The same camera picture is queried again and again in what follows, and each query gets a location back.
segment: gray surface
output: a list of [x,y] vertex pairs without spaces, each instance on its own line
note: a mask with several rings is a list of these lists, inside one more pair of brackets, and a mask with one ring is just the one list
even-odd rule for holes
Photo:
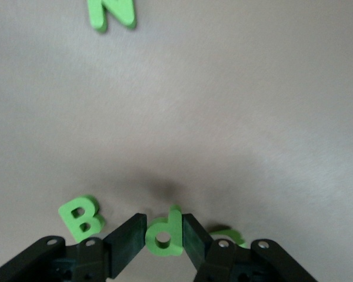
[[[353,1],[136,8],[99,35],[83,0],[0,0],[0,265],[72,244],[57,209],[92,193],[105,232],[179,203],[353,281]],[[118,281],[193,276],[144,250]]]

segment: partially hidden green letter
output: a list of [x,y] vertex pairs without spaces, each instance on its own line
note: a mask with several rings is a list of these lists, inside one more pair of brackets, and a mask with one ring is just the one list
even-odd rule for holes
[[90,24],[98,32],[107,30],[107,9],[127,28],[136,27],[134,0],[88,0]]
[[77,243],[99,233],[105,219],[97,214],[99,209],[96,198],[91,195],[77,197],[59,208],[59,215]]
[[[166,242],[157,240],[159,233],[166,232],[170,239]],[[156,256],[180,256],[183,252],[182,212],[177,205],[170,207],[169,217],[153,220],[145,234],[145,244]]]

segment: green object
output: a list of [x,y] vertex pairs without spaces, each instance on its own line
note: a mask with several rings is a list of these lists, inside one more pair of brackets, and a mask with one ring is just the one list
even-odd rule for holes
[[77,197],[59,208],[59,215],[77,243],[101,232],[105,219],[97,214],[99,204],[91,195]]
[[[157,235],[163,232],[170,236],[166,242],[157,239]],[[170,207],[169,217],[160,217],[149,224],[145,244],[156,256],[180,256],[183,253],[182,212],[179,206]]]
[[243,239],[242,234],[233,229],[225,229],[220,231],[211,232],[210,235],[225,235],[230,237],[235,244],[239,245],[242,248],[246,248],[247,244],[245,239]]
[[129,29],[136,27],[134,0],[88,0],[90,24],[98,32],[107,30],[107,9]]

